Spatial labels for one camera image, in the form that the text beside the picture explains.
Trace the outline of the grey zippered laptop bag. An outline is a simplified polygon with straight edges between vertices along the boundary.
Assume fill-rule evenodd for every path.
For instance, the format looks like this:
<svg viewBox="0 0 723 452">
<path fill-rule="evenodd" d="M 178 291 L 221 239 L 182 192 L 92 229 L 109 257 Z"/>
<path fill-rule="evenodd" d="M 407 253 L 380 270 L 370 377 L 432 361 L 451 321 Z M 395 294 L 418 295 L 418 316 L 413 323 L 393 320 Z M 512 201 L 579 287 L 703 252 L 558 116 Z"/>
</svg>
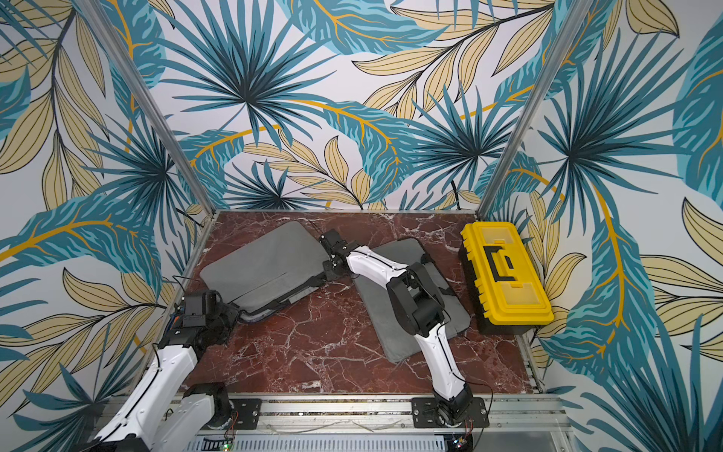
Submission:
<svg viewBox="0 0 723 452">
<path fill-rule="evenodd" d="M 292 221 L 235 250 L 201 271 L 206 285 L 238 311 L 241 323 L 257 323 L 326 283 L 329 254 Z"/>
</svg>

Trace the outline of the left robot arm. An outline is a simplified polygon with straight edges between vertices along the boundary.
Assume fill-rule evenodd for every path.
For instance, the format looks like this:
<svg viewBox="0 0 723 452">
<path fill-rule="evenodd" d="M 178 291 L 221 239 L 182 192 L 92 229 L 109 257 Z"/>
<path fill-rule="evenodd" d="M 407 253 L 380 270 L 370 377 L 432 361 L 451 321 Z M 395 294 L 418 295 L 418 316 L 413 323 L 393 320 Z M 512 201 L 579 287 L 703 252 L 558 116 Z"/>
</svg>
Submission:
<svg viewBox="0 0 723 452">
<path fill-rule="evenodd" d="M 212 346 L 228 341 L 239 309 L 215 290 L 182 297 L 154 358 L 122 408 L 86 444 L 74 451 L 183 451 L 204 428 L 225 431 L 237 410 L 222 382 L 201 383 L 184 392 L 168 415 L 186 377 Z"/>
</svg>

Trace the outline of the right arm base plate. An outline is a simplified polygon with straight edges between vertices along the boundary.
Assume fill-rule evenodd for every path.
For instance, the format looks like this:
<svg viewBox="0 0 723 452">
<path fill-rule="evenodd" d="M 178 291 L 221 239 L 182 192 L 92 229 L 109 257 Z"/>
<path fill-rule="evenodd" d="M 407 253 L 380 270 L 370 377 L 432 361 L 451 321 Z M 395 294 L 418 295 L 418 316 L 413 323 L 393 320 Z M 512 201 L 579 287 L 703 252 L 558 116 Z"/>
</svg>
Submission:
<svg viewBox="0 0 723 452">
<path fill-rule="evenodd" d="M 466 405 L 436 397 L 414 397 L 412 421 L 416 429 L 487 428 L 489 411 L 484 399 L 472 397 Z"/>
</svg>

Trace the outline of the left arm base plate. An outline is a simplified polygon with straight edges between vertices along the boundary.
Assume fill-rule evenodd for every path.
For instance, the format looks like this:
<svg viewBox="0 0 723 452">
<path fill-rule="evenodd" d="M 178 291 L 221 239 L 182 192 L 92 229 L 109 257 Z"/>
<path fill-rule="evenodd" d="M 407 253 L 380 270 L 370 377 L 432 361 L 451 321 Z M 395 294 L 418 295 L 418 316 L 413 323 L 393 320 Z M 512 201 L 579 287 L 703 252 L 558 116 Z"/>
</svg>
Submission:
<svg viewBox="0 0 723 452">
<path fill-rule="evenodd" d="M 261 405 L 261 399 L 222 400 L 216 404 L 215 414 L 208 427 L 216 431 L 255 431 Z"/>
</svg>

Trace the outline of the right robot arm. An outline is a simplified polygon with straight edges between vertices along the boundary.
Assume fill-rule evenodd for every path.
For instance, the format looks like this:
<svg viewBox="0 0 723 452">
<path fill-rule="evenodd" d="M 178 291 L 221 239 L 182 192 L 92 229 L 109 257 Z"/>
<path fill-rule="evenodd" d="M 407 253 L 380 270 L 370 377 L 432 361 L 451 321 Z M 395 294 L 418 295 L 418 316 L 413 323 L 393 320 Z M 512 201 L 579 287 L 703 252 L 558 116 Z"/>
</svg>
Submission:
<svg viewBox="0 0 723 452">
<path fill-rule="evenodd" d="M 329 254 L 324 263 L 327 280 L 354 274 L 387 290 L 398 325 L 414 337 L 426 359 L 438 421 L 449 427 L 462 423 L 474 395 L 449 346 L 442 292 L 424 265 L 397 263 L 342 239 L 334 230 L 320 235 L 319 242 Z"/>
</svg>

